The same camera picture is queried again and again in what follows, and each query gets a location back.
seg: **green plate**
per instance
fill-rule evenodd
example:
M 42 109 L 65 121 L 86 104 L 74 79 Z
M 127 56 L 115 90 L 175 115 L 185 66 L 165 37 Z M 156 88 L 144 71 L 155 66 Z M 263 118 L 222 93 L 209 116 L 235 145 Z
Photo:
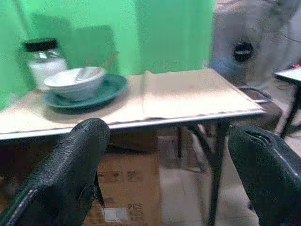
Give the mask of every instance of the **green plate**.
M 97 97 L 73 102 L 64 97 L 58 96 L 52 91 L 49 91 L 44 95 L 44 102 L 49 106 L 57 108 L 87 108 L 89 106 L 103 104 L 115 98 L 124 91 L 126 87 L 126 78 L 116 74 L 108 74 L 99 86 Z

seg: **black jar lid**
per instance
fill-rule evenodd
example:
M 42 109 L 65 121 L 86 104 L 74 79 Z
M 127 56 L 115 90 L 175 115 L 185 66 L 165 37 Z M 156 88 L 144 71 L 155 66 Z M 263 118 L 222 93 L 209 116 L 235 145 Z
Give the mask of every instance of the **black jar lid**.
M 23 44 L 28 52 L 45 51 L 57 47 L 57 41 L 54 38 L 31 39 Z

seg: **cardboard box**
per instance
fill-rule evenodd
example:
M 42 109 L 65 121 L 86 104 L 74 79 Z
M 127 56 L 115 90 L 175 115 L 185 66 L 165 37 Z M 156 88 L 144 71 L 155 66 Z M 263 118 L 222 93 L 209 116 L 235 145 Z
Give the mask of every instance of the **cardboard box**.
M 94 202 L 84 226 L 159 226 L 158 153 L 108 153 L 98 167 L 105 201 Z
M 111 135 L 110 144 L 141 152 L 153 152 L 158 149 L 158 135 L 155 130 Z

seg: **glass jar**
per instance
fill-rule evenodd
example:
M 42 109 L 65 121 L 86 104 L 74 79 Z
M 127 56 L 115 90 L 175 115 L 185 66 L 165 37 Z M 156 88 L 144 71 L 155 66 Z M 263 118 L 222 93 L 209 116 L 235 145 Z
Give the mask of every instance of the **glass jar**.
M 35 39 L 24 43 L 28 52 L 28 66 L 40 91 L 47 91 L 44 80 L 67 70 L 66 60 L 57 46 L 56 39 Z

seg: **green backdrop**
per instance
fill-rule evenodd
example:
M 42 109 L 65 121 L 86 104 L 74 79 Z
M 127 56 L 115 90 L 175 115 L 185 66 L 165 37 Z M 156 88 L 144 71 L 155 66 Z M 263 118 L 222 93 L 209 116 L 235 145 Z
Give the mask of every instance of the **green backdrop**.
M 11 1 L 0 3 L 2 106 L 34 87 L 22 59 L 27 38 L 57 38 L 70 68 L 119 51 L 107 70 L 121 75 L 199 69 L 210 58 L 212 0 L 20 0 L 24 18 Z

